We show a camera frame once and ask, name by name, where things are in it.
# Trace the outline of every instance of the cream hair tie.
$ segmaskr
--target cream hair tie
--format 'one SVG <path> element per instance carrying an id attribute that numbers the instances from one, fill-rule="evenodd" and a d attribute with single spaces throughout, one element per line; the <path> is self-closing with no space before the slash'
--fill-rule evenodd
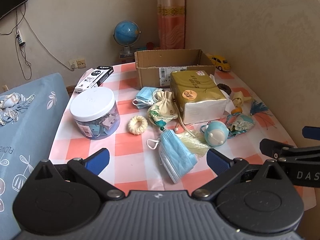
<path id="1" fill-rule="evenodd" d="M 141 115 L 136 115 L 135 117 L 131 118 L 128 123 L 129 132 L 135 135 L 144 133 L 147 127 L 148 121 Z"/>

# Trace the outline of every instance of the blue surgical mask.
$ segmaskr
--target blue surgical mask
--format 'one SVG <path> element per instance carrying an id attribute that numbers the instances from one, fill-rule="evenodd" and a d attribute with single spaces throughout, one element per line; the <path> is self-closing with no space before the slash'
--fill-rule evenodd
<path id="1" fill-rule="evenodd" d="M 137 106 L 138 109 L 146 106 L 152 106 L 155 103 L 155 94 L 157 91 L 162 91 L 162 88 L 143 87 L 132 103 Z"/>
<path id="2" fill-rule="evenodd" d="M 148 141 L 155 142 L 155 147 L 150 147 Z M 165 130 L 160 140 L 147 140 L 147 145 L 151 149 L 156 149 L 158 144 L 160 160 L 174 183 L 177 183 L 196 165 L 195 155 L 187 149 L 173 130 Z"/>

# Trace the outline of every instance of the transparent jar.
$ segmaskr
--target transparent jar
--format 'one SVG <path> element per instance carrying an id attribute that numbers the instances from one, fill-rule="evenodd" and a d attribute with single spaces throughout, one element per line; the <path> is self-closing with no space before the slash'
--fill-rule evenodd
<path id="1" fill-rule="evenodd" d="M 105 87 L 82 92 L 72 101 L 70 112 L 82 134 L 91 140 L 110 136 L 120 124 L 115 96 Z"/>

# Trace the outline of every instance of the red and white checkered tablecloth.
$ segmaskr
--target red and white checkered tablecloth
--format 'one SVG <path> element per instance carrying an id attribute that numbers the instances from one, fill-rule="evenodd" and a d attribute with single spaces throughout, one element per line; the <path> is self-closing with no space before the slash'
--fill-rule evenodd
<path id="1" fill-rule="evenodd" d="M 242 82 L 233 72 L 216 71 L 217 83 L 228 85 L 233 92 L 242 91 L 244 96 L 252 95 L 260 101 L 257 95 Z M 141 135 L 133 135 L 128 132 L 127 124 L 135 115 L 147 117 L 147 107 L 137 109 L 132 100 L 138 90 L 135 63 L 114 66 L 114 73 L 103 83 L 104 87 L 113 90 L 121 117 L 119 128 L 114 134 L 102 140 L 89 140 L 79 131 L 70 113 L 70 104 L 77 96 L 70 98 L 67 108 L 57 130 L 49 159 L 54 164 L 66 163 L 68 160 L 81 157 L 87 158 L 101 148 L 107 148 L 110 152 L 110 162 L 99 175 L 101 178 L 123 190 L 126 194 L 131 189 L 135 190 L 182 190 L 189 193 L 199 188 L 216 177 L 216 174 L 206 163 L 206 157 L 198 160 L 194 168 L 186 174 L 180 182 L 173 184 L 163 166 L 159 165 L 157 149 L 147 147 L 147 139 L 158 139 L 159 128 L 149 124 L 147 130 Z M 249 111 L 250 104 L 245 103 L 244 112 Z M 263 138 L 288 143 L 294 142 L 274 116 L 263 115 L 262 118 L 254 117 L 255 127 L 249 132 L 228 139 L 227 142 L 217 148 L 230 159 L 235 157 L 245 158 L 251 164 L 262 164 L 266 156 L 259 150 L 259 143 Z M 175 121 L 168 124 L 173 129 Z M 296 187 L 303 198 L 305 210 L 316 205 L 316 197 L 313 188 Z"/>

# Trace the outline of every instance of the brown scrunchie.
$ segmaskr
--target brown scrunchie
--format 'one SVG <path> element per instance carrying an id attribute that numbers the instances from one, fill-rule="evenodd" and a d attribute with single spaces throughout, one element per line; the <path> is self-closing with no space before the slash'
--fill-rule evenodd
<path id="1" fill-rule="evenodd" d="M 231 94 L 231 88 L 228 87 L 227 85 L 220 83 L 220 84 L 217 85 L 217 87 L 218 87 L 220 90 L 225 91 L 228 95 Z"/>

